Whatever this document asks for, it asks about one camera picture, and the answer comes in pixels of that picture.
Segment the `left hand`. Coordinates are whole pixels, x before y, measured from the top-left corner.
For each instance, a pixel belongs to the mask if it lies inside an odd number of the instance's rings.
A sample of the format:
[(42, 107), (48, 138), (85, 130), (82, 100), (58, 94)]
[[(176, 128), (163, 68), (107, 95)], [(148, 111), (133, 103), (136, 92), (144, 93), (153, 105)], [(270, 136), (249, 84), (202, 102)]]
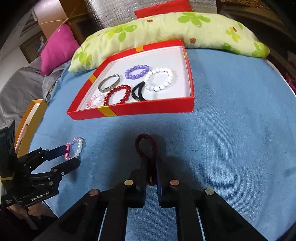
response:
[(7, 209), (20, 219), (23, 219), (27, 215), (56, 217), (52, 210), (43, 202), (36, 203), (28, 208), (23, 208), (19, 204), (13, 204)]

